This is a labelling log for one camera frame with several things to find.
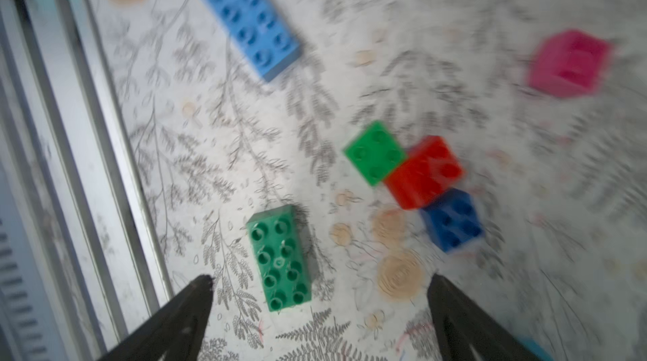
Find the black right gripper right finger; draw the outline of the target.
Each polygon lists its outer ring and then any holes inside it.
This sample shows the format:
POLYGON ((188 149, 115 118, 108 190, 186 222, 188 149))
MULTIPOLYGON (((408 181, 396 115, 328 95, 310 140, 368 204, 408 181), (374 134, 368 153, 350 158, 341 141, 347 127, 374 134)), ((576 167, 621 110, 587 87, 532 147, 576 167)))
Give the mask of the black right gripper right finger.
POLYGON ((427 299, 443 360, 539 359, 446 277, 433 275, 427 299))

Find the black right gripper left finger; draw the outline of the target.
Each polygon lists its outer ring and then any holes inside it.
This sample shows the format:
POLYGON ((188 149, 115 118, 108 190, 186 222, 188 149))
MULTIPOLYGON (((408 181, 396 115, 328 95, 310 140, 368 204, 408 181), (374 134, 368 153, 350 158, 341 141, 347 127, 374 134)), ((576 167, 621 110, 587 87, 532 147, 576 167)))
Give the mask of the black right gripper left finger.
POLYGON ((102 359, 198 359, 213 297, 213 278, 207 274, 196 277, 102 359))

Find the dark blue square lego brick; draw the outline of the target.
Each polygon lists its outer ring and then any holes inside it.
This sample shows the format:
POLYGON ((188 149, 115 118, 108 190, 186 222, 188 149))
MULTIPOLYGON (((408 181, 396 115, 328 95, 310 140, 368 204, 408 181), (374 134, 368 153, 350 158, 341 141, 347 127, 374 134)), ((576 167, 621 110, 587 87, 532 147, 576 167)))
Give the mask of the dark blue square lego brick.
POLYGON ((419 213, 431 241, 445 253, 484 234, 471 195, 460 189, 449 189, 419 213))

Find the long green lego brick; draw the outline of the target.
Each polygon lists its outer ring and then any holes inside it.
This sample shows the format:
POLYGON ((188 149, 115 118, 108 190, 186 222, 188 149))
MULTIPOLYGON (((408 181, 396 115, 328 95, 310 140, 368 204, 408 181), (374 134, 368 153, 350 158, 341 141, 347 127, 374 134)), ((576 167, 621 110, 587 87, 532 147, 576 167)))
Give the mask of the long green lego brick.
POLYGON ((246 227, 269 311, 279 312, 310 301, 311 278, 294 207, 284 205, 256 213, 246 227))

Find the red lego brick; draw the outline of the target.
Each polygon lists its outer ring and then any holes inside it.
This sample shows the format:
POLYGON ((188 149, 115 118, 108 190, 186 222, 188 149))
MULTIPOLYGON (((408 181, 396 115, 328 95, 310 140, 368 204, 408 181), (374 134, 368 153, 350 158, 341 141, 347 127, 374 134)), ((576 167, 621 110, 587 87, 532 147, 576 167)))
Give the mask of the red lego brick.
POLYGON ((402 209, 421 209, 431 204, 464 175, 463 167, 446 140, 426 136, 408 152, 408 158, 384 179, 402 209))

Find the green square lego brick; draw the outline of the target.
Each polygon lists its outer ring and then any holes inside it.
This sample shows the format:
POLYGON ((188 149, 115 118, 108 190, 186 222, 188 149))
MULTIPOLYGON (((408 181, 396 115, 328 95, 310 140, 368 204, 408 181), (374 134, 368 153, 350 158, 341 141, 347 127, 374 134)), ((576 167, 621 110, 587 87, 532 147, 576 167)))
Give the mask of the green square lego brick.
POLYGON ((371 186, 380 184, 407 159, 399 142, 381 121, 373 121, 344 149, 345 156, 371 186))

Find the magenta lego brick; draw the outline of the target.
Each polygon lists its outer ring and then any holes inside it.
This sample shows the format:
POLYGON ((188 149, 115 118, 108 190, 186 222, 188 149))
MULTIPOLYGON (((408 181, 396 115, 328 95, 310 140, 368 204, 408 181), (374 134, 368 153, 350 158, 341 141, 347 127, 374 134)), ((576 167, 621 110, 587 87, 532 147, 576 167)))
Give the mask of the magenta lego brick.
POLYGON ((567 29, 537 48, 527 85, 557 98, 591 95, 598 89, 612 53, 613 46, 605 39, 567 29))

